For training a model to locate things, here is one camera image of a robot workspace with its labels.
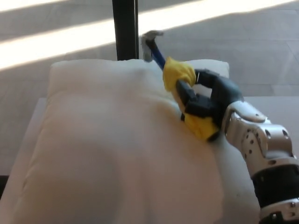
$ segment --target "floor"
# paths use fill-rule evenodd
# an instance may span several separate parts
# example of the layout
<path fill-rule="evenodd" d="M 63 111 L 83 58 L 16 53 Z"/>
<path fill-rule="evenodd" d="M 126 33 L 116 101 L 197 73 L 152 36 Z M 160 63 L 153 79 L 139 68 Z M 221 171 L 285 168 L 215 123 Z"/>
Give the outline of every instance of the floor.
<path fill-rule="evenodd" d="M 9 174 L 37 100 L 46 97 L 51 64 L 81 58 L 116 60 L 113 35 L 98 45 L 94 41 L 109 36 L 95 29 L 103 27 L 103 21 L 113 29 L 111 0 L 7 2 L 0 3 L 0 175 Z M 157 23 L 152 16 L 148 23 L 148 29 L 166 29 L 157 41 L 166 56 L 229 62 L 230 77 L 245 96 L 299 95 L 299 0 L 250 13 L 217 15 L 219 10 L 212 10 L 215 15 L 210 18 L 203 17 L 208 14 L 204 5 L 192 13 L 194 3 L 140 0 L 140 28 L 147 28 L 142 19 L 148 12 L 158 16 L 181 6 L 180 15 Z"/>

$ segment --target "table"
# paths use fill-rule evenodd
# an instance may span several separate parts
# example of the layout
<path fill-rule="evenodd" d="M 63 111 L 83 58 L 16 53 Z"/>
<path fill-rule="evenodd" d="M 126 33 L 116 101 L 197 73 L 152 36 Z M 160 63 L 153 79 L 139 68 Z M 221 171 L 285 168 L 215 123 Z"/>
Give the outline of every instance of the table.
<path fill-rule="evenodd" d="M 282 124 L 287 128 L 292 138 L 293 151 L 299 155 L 299 125 L 294 125 L 294 121 L 297 120 L 297 115 L 299 114 L 299 97 L 247 97 L 246 100 L 265 115 L 269 116 L 273 123 Z M 9 224 L 13 208 L 21 193 L 23 179 L 36 145 L 45 107 L 46 99 L 39 99 L 12 168 L 4 194 L 0 200 L 1 224 Z M 228 210 L 226 212 L 229 215 L 234 211 Z"/>

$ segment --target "pillow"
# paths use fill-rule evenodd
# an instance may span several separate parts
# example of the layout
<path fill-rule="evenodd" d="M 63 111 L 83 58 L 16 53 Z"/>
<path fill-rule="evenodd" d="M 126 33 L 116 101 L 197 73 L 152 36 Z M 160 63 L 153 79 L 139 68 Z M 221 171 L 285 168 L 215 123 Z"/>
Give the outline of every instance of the pillow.
<path fill-rule="evenodd" d="M 189 132 L 155 63 L 53 65 L 13 224 L 251 224 L 258 211 L 240 153 Z"/>

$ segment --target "yellow rag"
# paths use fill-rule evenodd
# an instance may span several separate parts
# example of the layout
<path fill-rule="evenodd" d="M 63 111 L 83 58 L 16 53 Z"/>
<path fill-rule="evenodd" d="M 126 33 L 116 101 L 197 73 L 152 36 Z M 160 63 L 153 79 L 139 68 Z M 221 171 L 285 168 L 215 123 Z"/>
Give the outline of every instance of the yellow rag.
<path fill-rule="evenodd" d="M 186 63 L 168 57 L 163 69 L 165 89 L 167 91 L 173 91 L 178 80 L 183 80 L 192 87 L 196 82 L 194 68 Z M 182 113 L 185 116 L 185 124 L 199 139 L 208 140 L 219 131 L 211 117 L 199 118 L 187 114 L 184 111 L 182 111 Z"/>

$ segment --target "hammer head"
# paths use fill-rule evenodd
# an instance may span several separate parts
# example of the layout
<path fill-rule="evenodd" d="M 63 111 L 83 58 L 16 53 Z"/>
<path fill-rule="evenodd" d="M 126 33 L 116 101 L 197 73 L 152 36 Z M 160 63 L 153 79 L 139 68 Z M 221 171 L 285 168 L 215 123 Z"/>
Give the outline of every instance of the hammer head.
<path fill-rule="evenodd" d="M 151 30 L 145 34 L 142 35 L 141 38 L 141 46 L 143 50 L 143 59 L 146 62 L 151 62 L 153 60 L 152 53 L 148 45 L 146 44 L 146 41 L 152 41 L 155 40 L 157 36 L 162 36 L 164 33 L 162 31 L 158 30 Z"/>

